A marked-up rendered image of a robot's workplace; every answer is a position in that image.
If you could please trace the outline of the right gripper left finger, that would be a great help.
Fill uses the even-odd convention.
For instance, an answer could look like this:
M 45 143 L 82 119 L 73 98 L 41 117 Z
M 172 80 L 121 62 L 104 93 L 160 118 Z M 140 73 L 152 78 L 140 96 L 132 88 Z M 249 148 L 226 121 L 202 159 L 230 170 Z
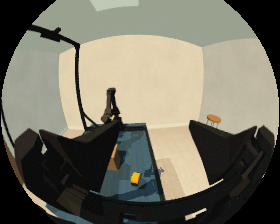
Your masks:
M 39 134 L 47 150 L 66 159 L 90 190 L 100 193 L 119 131 L 115 120 L 71 139 L 43 129 Z

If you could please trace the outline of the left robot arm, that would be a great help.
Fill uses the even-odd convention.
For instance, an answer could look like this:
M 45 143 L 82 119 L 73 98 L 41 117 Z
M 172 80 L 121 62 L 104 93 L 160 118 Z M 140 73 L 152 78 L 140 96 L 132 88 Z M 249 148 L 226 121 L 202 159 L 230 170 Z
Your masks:
M 112 95 L 111 95 L 111 92 L 108 92 L 108 91 L 112 91 Z M 107 115 L 108 117 L 113 117 L 114 115 L 114 120 L 119 120 L 119 114 L 120 114 L 120 110 L 119 108 L 117 109 L 115 106 L 116 106 L 116 100 L 115 100 L 115 93 L 116 93 L 116 88 L 113 89 L 113 88 L 108 88 L 107 89 L 107 101 L 106 101 L 106 109 L 105 109 L 105 112 L 103 114 L 103 116 L 101 117 L 101 121 L 104 123 L 104 124 L 108 124 L 109 122 L 111 123 L 112 122 L 112 119 L 111 118 L 108 118 L 109 122 L 107 121 Z M 114 96 L 114 97 L 113 97 Z M 113 106 L 113 108 L 111 109 L 111 104 Z M 112 110 L 112 111 L 111 111 Z M 119 111 L 119 114 L 117 114 Z M 106 115 L 107 114 L 107 115 Z M 116 119 L 115 119 L 116 117 Z M 118 117 L 118 119 L 117 119 Z M 111 119 L 111 120 L 110 120 Z

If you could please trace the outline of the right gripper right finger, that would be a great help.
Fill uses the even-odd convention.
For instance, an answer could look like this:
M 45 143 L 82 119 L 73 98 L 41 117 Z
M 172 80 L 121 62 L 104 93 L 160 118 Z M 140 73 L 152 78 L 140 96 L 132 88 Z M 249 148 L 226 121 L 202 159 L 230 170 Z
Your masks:
M 245 142 L 257 130 L 253 126 L 237 134 L 231 134 L 204 123 L 190 120 L 189 131 L 202 160 L 209 185 L 222 178 L 238 156 Z

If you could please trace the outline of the brown wooden cabinet with door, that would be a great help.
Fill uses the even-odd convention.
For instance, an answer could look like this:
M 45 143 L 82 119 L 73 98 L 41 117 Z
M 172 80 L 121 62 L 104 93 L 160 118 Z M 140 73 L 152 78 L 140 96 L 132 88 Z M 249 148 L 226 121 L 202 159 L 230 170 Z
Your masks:
M 119 158 L 119 154 L 118 153 L 118 150 L 117 150 L 117 144 L 115 145 L 115 149 L 112 153 L 112 156 L 111 156 L 111 159 L 110 159 L 110 162 L 109 162 L 109 166 L 107 168 L 107 170 L 114 170 L 114 171 L 118 171 L 119 169 L 119 164 L 120 164 L 120 158 Z M 116 154 L 115 154 L 116 153 Z M 115 158 L 114 158 L 115 157 Z M 114 158 L 114 159 L 113 159 Z M 119 163 L 119 164 L 118 164 Z M 117 166 L 117 167 L 116 167 Z

